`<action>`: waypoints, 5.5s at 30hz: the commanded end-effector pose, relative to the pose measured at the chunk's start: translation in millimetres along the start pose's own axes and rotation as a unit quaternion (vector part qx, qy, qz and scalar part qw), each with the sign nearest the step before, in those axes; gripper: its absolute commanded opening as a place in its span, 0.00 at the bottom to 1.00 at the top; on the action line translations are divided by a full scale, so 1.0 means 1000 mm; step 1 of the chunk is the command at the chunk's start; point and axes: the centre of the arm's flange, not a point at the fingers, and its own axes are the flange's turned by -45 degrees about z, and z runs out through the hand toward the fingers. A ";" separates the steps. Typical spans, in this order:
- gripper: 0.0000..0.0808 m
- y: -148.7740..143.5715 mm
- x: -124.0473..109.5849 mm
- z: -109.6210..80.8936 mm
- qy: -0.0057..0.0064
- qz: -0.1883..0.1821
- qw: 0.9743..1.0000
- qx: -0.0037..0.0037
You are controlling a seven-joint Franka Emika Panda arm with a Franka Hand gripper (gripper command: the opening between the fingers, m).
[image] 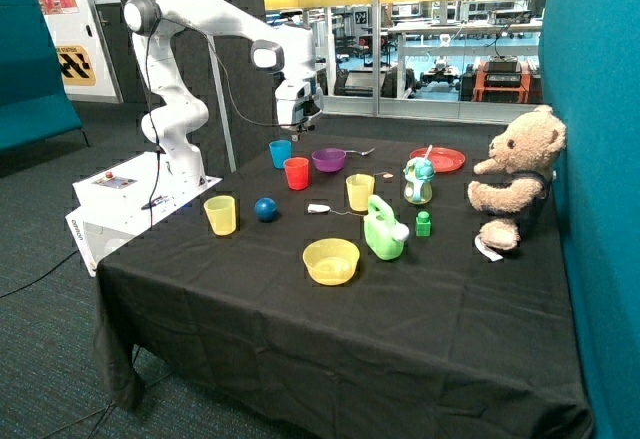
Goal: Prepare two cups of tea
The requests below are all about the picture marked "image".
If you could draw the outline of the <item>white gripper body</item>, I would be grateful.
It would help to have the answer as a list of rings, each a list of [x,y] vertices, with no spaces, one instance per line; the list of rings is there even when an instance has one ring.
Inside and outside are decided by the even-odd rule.
[[[285,79],[275,91],[280,127],[299,127],[319,117],[324,94],[314,80]]]

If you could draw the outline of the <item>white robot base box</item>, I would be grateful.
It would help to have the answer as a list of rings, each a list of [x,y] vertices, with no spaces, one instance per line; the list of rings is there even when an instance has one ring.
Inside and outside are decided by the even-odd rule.
[[[73,184],[79,207],[66,215],[90,276],[98,263],[221,179],[178,184],[164,154],[144,152]]]

